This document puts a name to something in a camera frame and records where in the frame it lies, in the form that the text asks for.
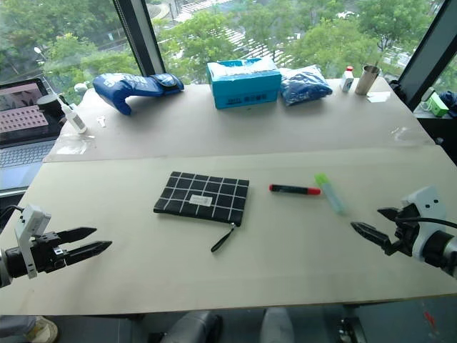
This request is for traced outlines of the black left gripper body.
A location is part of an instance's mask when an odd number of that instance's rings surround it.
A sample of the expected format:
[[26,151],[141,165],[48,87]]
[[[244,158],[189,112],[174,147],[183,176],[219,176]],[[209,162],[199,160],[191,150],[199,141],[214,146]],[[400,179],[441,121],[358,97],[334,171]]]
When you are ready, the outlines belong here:
[[38,273],[50,273],[66,266],[66,252],[59,245],[67,243],[67,236],[67,231],[62,231],[34,237],[31,253]]

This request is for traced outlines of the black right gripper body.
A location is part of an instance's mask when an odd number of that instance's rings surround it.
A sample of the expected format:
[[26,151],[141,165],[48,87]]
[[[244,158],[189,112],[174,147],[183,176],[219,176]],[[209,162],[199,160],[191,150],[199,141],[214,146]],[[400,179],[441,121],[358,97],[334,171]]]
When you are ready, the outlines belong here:
[[418,210],[415,205],[407,205],[399,210],[398,220],[394,222],[396,225],[395,236],[402,241],[399,251],[407,256],[411,256],[414,242],[418,236],[418,223],[400,222],[399,220],[418,217]]

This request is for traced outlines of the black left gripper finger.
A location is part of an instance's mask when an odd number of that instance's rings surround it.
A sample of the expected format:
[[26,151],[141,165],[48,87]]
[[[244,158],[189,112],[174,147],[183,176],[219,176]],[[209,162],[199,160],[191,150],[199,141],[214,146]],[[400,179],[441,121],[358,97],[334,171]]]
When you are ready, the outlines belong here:
[[95,257],[110,247],[112,241],[96,241],[83,245],[77,249],[72,249],[65,254],[66,266],[79,263],[85,259]]
[[61,241],[79,241],[93,234],[96,228],[92,227],[78,227],[58,233]]

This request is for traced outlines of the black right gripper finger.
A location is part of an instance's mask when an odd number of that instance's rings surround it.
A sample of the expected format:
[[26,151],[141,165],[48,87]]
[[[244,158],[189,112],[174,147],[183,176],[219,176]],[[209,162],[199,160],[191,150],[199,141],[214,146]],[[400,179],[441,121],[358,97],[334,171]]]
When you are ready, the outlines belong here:
[[385,249],[390,246],[389,237],[371,225],[364,222],[351,222],[351,226],[364,239],[378,245],[380,248]]
[[389,221],[396,222],[398,220],[400,210],[395,207],[383,207],[377,209],[377,212],[387,218]]

